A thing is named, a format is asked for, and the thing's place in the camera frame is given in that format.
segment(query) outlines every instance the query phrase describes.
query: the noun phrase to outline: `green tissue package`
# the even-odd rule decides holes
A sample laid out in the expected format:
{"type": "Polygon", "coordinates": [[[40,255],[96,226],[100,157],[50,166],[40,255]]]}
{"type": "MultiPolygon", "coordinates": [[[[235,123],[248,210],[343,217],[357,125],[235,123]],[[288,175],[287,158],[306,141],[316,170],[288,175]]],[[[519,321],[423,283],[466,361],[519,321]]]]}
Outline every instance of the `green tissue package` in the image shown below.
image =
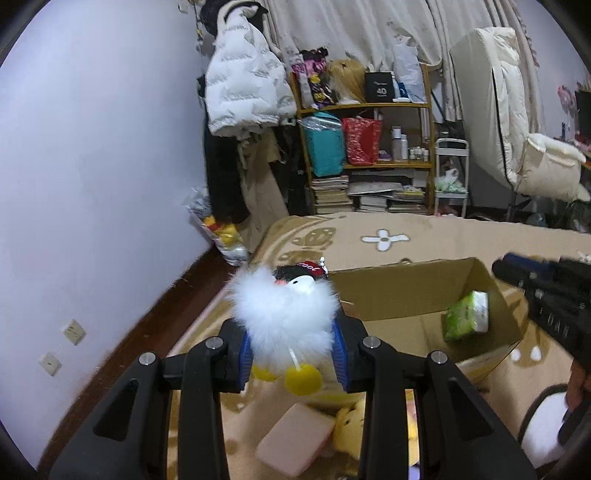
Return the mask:
{"type": "Polygon", "coordinates": [[[473,291],[447,309],[443,339],[459,340],[473,333],[488,332],[488,295],[473,291]]]}

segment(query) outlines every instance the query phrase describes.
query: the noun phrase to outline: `metal rack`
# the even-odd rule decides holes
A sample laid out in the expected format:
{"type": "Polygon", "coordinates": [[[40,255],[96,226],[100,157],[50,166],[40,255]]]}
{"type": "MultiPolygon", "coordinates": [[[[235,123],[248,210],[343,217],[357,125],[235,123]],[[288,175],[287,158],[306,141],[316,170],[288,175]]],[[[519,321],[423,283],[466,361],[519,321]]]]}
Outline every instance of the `metal rack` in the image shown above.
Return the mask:
{"type": "Polygon", "coordinates": [[[464,159],[465,167],[464,167],[464,187],[466,188],[466,193],[448,193],[448,192],[438,192],[435,190],[435,212],[437,212],[439,208],[439,200],[440,199],[456,199],[456,200],[463,200],[462,202],[462,218],[466,217],[466,207],[468,205],[468,184],[470,179],[470,145],[466,140],[459,140],[457,138],[440,138],[435,143],[435,175],[440,174],[440,167],[441,161],[439,157],[457,157],[458,160],[464,159]],[[462,144],[464,148],[450,148],[447,144],[462,144]]]}

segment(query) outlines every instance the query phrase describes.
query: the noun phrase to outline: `person's hand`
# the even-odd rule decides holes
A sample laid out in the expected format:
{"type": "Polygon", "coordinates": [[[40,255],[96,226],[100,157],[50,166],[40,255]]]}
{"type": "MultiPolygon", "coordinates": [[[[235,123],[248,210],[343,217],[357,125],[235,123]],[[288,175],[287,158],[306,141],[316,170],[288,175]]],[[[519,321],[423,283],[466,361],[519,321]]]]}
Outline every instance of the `person's hand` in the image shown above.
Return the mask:
{"type": "Polygon", "coordinates": [[[569,385],[566,390],[566,404],[570,411],[583,401],[585,391],[591,392],[591,374],[588,374],[576,361],[570,367],[569,385]]]}

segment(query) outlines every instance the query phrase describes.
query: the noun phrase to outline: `white curtain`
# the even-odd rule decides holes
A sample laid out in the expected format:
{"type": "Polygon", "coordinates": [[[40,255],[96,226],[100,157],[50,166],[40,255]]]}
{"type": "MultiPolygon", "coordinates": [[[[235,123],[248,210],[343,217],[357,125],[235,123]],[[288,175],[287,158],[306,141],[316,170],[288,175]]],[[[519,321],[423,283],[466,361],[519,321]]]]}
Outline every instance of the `white curtain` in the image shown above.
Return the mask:
{"type": "Polygon", "coordinates": [[[544,111],[537,61],[525,25],[512,0],[264,0],[276,43],[289,56],[326,47],[331,59],[352,56],[388,70],[389,45],[398,35],[411,37],[420,61],[441,68],[444,114],[462,118],[449,54],[452,45],[474,28],[511,27],[517,34],[530,132],[543,133],[544,111]]]}
{"type": "Polygon", "coordinates": [[[450,56],[451,47],[474,28],[492,27],[491,15],[484,0],[427,0],[439,40],[443,62],[444,113],[447,120],[462,118],[456,76],[450,56]]]}
{"type": "Polygon", "coordinates": [[[421,62],[441,65],[440,36],[426,0],[265,0],[284,54],[326,47],[331,59],[354,57],[391,70],[390,45],[411,37],[421,62]]]}

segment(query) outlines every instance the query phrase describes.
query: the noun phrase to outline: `wooden shelf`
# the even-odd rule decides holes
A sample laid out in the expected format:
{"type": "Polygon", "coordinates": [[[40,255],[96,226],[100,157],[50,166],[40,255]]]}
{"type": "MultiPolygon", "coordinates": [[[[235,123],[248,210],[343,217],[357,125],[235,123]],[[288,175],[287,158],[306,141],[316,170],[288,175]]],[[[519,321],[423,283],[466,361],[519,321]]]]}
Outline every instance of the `wooden shelf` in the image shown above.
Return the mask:
{"type": "Polygon", "coordinates": [[[411,107],[411,108],[429,108],[430,105],[428,103],[412,103],[412,102],[350,103],[347,105],[329,105],[329,106],[325,106],[320,109],[303,108],[301,110],[298,110],[297,112],[300,115],[308,115],[310,113],[327,112],[327,111],[331,111],[331,110],[351,110],[351,109],[363,110],[366,108],[392,108],[392,107],[397,107],[397,106],[400,106],[400,107],[404,106],[404,107],[411,107]]]}
{"type": "Polygon", "coordinates": [[[387,162],[387,161],[379,161],[374,165],[368,166],[357,166],[351,165],[346,163],[343,165],[343,170],[365,170],[367,168],[424,168],[425,170],[431,169],[431,162],[387,162]]]}

